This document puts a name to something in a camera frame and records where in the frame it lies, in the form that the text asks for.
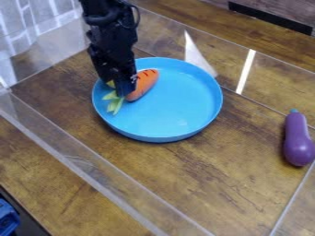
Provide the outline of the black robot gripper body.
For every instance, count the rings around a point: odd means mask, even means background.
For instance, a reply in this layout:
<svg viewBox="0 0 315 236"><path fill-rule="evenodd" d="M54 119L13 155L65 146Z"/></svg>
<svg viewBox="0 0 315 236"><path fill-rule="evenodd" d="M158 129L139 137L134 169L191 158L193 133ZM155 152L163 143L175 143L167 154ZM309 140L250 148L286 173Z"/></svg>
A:
<svg viewBox="0 0 315 236"><path fill-rule="evenodd" d="M90 26L90 50L98 52L113 68L134 65L134 44L139 10L126 0L79 0Z"/></svg>

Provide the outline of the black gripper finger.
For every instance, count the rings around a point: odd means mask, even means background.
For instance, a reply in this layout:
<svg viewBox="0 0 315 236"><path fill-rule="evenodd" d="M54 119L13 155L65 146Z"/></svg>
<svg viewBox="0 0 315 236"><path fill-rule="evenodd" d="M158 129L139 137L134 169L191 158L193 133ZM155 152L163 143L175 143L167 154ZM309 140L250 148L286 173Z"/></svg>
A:
<svg viewBox="0 0 315 236"><path fill-rule="evenodd" d="M105 83L110 82L114 79L114 73L113 73L113 66L107 62L107 60L103 58L103 56L93 51L89 50L89 55L91 58L91 62L94 64L95 70L98 72L98 75Z"/></svg>
<svg viewBox="0 0 315 236"><path fill-rule="evenodd" d="M135 65L122 67L117 70L115 86L121 97L126 97L135 91L137 87L137 68Z"/></svg>

